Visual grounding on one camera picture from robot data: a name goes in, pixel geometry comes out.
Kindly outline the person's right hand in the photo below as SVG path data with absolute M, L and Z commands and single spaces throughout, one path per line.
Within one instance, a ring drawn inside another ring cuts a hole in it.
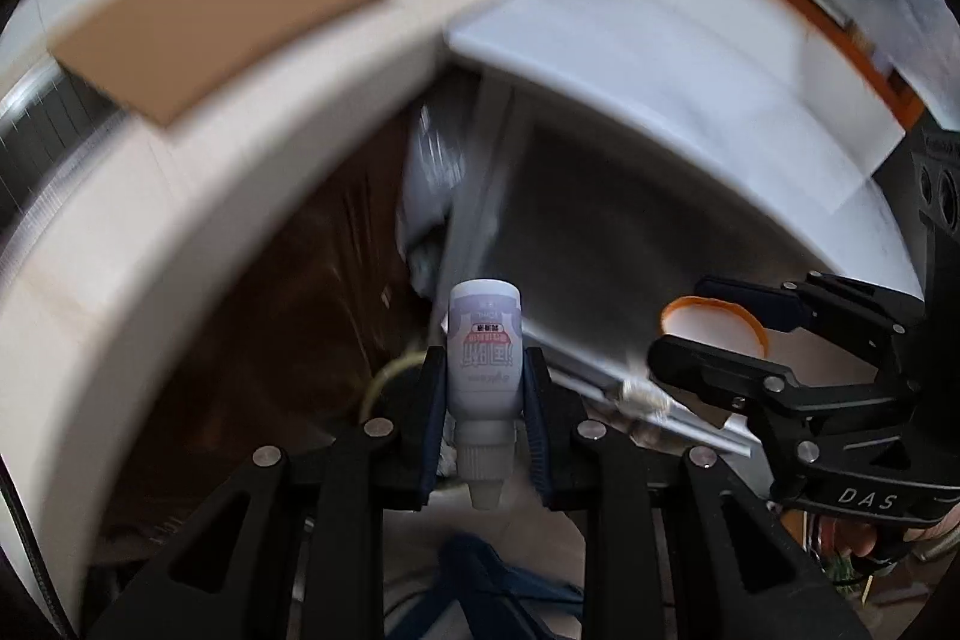
M 931 528 L 911 528 L 901 535 L 905 542 L 926 542 L 946 536 L 958 526 L 958 509 L 947 513 Z M 877 531 L 867 523 L 851 520 L 822 518 L 820 520 L 820 551 L 825 555 L 867 557 L 877 544 Z

